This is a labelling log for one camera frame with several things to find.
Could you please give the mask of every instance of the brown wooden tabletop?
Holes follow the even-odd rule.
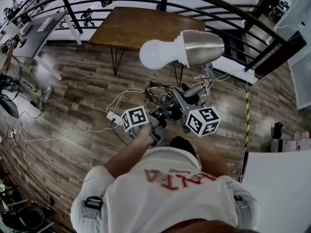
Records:
[[[116,7],[96,30],[89,43],[140,50],[149,40],[174,41],[183,30],[205,31],[205,23],[159,10]]]

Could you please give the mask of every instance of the white light bulb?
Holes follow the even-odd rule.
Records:
[[[174,42],[159,40],[147,41],[141,47],[139,57],[148,69],[160,69],[178,59]]]

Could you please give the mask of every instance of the white t-shirt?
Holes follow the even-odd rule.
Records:
[[[103,199],[94,221],[84,219],[85,201],[92,196]],[[243,198],[246,210],[239,208],[234,196]],[[253,229],[258,205],[234,179],[203,173],[190,153],[162,147],[147,150],[129,173],[116,180],[103,166],[93,168],[70,217],[77,233],[160,233],[197,218]]]

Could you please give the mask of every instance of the gray desk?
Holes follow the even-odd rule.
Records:
[[[48,17],[53,17],[54,19],[49,23],[49,25],[46,27],[46,29],[42,32],[37,32],[37,30],[40,28],[42,23],[46,20]],[[47,42],[49,36],[53,33],[53,31],[57,28],[57,26],[61,23],[62,20],[65,19],[65,22],[67,23],[71,33],[73,34],[73,37],[78,42],[79,45],[82,44],[80,37],[78,33],[75,31],[73,25],[71,24],[67,13],[66,12],[60,12],[52,15],[48,15],[45,17],[41,17],[35,20],[32,20],[31,28],[28,30],[27,34],[24,35],[27,39],[25,45],[22,48],[17,47],[13,55],[15,57],[22,57],[22,58],[34,58],[40,65],[42,65],[47,71],[49,71],[54,77],[56,77],[58,80],[62,80],[62,77],[53,69],[51,68],[47,63],[45,63],[39,56],[39,52],[43,48],[44,44]]]

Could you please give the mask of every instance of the yellow and black striped tape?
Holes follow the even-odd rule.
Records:
[[[246,89],[246,109],[247,109],[247,130],[246,130],[246,140],[245,140],[245,145],[244,149],[247,147],[248,143],[248,136],[249,136],[249,96],[248,96],[248,90]]]

